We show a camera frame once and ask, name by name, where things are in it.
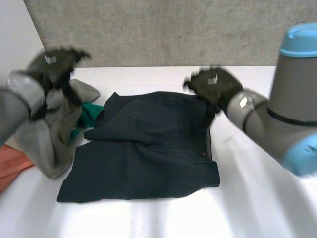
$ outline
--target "concrete wall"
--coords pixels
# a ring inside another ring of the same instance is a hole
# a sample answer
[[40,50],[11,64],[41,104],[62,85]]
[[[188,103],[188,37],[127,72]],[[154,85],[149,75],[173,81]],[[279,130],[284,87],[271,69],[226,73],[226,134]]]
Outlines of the concrete wall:
[[24,1],[46,48],[93,67],[275,65],[287,27],[317,21],[317,0]]
[[0,80],[43,48],[23,0],[0,0]]

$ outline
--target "white tabletop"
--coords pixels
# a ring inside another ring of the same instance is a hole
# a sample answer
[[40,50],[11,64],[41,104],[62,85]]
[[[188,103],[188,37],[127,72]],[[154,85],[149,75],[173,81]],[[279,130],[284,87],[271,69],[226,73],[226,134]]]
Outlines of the white tabletop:
[[[113,92],[183,92],[184,78],[198,69],[79,68],[73,78],[96,87],[101,97],[95,103],[103,105]],[[268,96],[274,67],[228,69],[245,87]],[[27,169],[0,196],[0,237],[317,237],[316,178],[299,179],[285,171],[223,114],[216,117],[211,137],[220,187],[179,199],[57,203],[67,174],[49,180],[37,168]]]

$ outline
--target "gray cloth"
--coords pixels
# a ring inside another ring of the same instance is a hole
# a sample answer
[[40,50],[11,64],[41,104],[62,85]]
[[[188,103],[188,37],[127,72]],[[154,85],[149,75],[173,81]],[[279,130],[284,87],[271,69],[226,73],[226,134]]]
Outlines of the gray cloth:
[[[92,102],[100,94],[94,87],[79,80],[71,81],[73,90],[83,103]],[[46,97],[48,112],[44,119],[27,121],[16,132],[15,138],[29,159],[50,178],[64,173],[73,161],[69,136],[81,116],[82,107],[64,96],[62,90],[51,90]]]

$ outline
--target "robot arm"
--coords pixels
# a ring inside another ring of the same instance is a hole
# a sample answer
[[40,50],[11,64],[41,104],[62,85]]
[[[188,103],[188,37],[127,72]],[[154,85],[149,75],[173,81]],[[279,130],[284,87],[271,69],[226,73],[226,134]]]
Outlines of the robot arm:
[[316,41],[317,23],[288,29],[270,99],[241,89],[238,81],[220,68],[201,71],[185,85],[223,109],[233,124],[283,167],[299,176],[314,173],[317,171]]
[[26,71],[12,72],[7,80],[0,80],[0,145],[27,119],[45,116],[45,96],[50,89],[62,89],[71,102],[81,104],[69,80],[75,65],[85,57],[90,55],[75,49],[41,52]]
[[11,73],[0,85],[0,145],[44,102],[44,90],[36,80],[18,72]]

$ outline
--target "white wall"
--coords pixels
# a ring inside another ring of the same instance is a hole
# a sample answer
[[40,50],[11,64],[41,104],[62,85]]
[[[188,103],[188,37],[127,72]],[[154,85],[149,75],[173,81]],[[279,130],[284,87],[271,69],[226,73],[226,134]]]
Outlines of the white wall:
[[43,48],[23,0],[0,0],[0,80]]

